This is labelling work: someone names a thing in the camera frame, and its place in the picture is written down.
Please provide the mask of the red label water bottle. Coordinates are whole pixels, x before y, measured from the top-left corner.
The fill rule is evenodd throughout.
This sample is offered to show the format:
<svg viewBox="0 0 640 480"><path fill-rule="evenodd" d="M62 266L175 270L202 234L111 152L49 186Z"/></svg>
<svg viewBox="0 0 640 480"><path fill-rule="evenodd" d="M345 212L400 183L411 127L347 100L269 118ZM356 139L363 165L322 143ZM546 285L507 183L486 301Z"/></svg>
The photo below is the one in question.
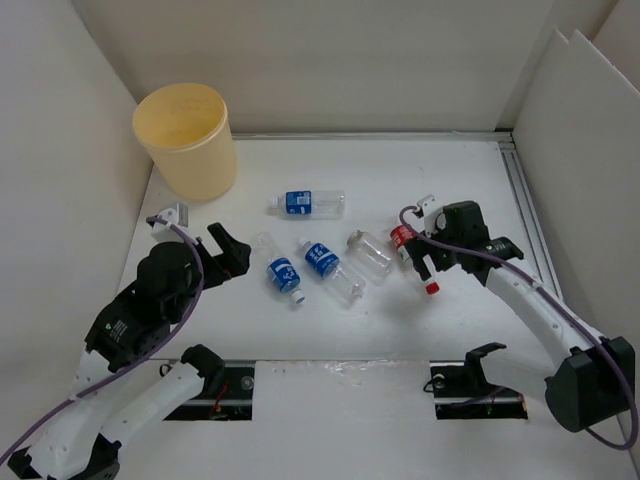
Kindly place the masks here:
<svg viewBox="0 0 640 480"><path fill-rule="evenodd" d="M402 265L404 267L411 267L414 270L410 258L410 245L419 244L416 235L412 233L406 226L399 225L391 231L390 238L402 261ZM435 295L440 291L439 284L435 279L433 283L425 284L423 281L422 283L428 295Z"/></svg>

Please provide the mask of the clear jar metal lid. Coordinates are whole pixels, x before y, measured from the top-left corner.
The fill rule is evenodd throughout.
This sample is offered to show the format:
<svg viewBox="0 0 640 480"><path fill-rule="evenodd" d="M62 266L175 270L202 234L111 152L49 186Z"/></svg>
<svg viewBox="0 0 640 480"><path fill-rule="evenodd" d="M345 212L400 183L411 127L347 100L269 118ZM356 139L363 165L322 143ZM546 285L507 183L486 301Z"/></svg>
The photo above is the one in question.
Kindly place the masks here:
<svg viewBox="0 0 640 480"><path fill-rule="evenodd" d="M369 232L355 230L347 239L347 254L357 268L376 284L382 284L394 269L389 249Z"/></svg>

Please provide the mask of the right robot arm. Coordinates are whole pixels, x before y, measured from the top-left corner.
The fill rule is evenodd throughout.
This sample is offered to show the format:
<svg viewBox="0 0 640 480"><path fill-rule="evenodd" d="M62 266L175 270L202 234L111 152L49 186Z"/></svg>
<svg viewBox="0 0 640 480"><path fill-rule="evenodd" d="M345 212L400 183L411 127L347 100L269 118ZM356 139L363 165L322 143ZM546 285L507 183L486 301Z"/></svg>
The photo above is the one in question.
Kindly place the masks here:
<svg viewBox="0 0 640 480"><path fill-rule="evenodd" d="M483 394L496 385L536 397L570 432L590 432L627 412L631 432L619 447L630 448L639 434L633 346L622 337L606 337L572 312L534 274L519 247L506 237L491 237L477 202L445 205L428 195L402 211L424 223L408 249L414 270L427 279L459 266L515 313L551 360L548 367L502 361L501 345L492 344L462 369L465 387Z"/></svg>

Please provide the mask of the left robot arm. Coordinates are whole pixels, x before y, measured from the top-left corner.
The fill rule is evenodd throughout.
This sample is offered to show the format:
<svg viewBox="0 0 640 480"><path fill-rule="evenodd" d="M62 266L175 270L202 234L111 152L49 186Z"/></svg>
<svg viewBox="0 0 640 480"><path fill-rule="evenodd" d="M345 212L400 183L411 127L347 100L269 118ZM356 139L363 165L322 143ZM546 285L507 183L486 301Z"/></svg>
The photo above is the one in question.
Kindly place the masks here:
<svg viewBox="0 0 640 480"><path fill-rule="evenodd" d="M197 344L118 415L112 413L130 373L186 325L202 293L250 268L250 246L219 223L207 228L221 249L212 256L201 239L176 224L159 217L149 222L174 240L157 243L139 262L135 280L96 317L67 398L2 454L18 478L112 479L120 451L137 432L222 387L224 360Z"/></svg>

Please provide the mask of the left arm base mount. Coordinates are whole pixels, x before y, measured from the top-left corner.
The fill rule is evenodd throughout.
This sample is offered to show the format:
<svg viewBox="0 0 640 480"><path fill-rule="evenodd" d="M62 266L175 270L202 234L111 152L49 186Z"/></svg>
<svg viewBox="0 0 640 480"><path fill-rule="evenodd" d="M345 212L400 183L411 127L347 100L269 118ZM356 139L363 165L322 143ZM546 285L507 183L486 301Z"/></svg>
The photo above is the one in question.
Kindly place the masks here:
<svg viewBox="0 0 640 480"><path fill-rule="evenodd" d="M255 363L226 364L217 388L189 399L165 417L165 421L251 421Z"/></svg>

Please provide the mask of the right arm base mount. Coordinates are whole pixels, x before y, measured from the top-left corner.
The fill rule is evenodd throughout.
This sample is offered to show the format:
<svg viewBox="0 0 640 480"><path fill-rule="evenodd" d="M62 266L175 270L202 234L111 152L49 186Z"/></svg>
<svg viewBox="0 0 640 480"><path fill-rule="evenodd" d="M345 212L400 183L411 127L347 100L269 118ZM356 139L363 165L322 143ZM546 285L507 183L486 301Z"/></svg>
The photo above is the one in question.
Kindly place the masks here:
<svg viewBox="0 0 640 480"><path fill-rule="evenodd" d="M524 396L489 383L481 366L484 357L505 348L492 342L470 350L463 360L430 363L423 392L433 397L437 420L528 419Z"/></svg>

